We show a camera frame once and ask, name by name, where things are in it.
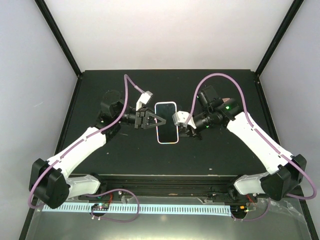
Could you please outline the phone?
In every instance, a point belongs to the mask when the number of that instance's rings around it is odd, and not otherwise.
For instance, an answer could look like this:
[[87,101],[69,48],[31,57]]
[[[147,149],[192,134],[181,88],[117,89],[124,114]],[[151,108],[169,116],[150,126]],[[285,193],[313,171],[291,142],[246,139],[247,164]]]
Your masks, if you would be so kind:
[[157,102],[154,105],[155,114],[166,119],[166,124],[156,127],[157,141],[159,144],[176,144],[179,141],[178,127],[173,122],[173,114],[177,111],[174,101]]

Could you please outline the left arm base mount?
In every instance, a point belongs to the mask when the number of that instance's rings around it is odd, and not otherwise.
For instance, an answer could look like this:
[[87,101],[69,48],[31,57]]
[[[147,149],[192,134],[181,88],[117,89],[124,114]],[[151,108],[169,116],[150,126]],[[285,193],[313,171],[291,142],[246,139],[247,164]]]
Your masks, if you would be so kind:
[[[94,195],[99,195],[102,193],[105,193],[107,191],[110,190],[114,190],[114,189],[123,189],[124,186],[121,184],[107,184],[107,185],[103,185],[100,186],[99,189],[97,190],[97,192],[94,193]],[[87,195],[80,195],[77,197],[78,200],[88,200],[88,201],[102,201],[102,202],[108,202],[109,200],[111,201],[119,201],[122,197],[122,195],[124,195],[124,192],[122,190],[117,190],[115,192],[111,192],[108,194],[104,194],[101,196],[87,196]]]

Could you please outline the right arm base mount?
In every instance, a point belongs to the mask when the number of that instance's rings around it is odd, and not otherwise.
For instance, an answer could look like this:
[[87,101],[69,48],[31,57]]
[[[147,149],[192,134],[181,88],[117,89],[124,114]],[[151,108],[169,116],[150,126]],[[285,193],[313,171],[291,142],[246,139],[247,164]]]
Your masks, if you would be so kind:
[[233,186],[227,187],[212,187],[211,191],[207,194],[209,198],[214,201],[220,201],[224,203],[257,203],[258,198],[252,194],[240,194]]

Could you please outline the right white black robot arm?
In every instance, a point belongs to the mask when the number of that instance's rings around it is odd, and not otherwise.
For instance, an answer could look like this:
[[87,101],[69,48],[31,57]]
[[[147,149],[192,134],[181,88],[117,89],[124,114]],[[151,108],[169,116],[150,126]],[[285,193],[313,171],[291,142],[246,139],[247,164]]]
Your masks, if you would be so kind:
[[174,124],[182,127],[186,136],[194,138],[200,138],[204,129],[223,126],[237,136],[266,169],[264,173],[239,176],[227,189],[230,200],[238,202],[248,194],[265,194],[280,201],[302,182],[306,159],[278,145],[235,99],[223,101],[211,85],[199,91],[196,99],[202,112],[191,116],[186,111],[177,111],[172,116]]

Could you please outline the pink phone case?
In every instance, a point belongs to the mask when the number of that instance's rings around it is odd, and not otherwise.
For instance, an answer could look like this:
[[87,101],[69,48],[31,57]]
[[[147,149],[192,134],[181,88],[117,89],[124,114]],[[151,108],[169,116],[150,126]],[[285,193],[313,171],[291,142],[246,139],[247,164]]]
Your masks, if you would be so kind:
[[225,103],[225,102],[229,101],[230,98],[223,98],[222,100],[223,100],[223,102]]

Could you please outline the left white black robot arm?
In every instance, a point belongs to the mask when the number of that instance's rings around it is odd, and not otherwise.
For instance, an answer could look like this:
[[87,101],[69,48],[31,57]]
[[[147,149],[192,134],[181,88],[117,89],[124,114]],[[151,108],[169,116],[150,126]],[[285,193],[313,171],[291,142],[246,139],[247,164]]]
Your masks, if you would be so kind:
[[37,159],[31,167],[28,204],[37,197],[52,209],[67,199],[81,195],[103,199],[108,192],[98,175],[87,174],[71,177],[71,173],[89,155],[108,143],[121,129],[121,123],[133,124],[135,129],[161,126],[166,120],[146,107],[153,94],[143,92],[135,107],[128,107],[128,99],[116,90],[107,91],[102,97],[96,122],[71,145],[48,160]]

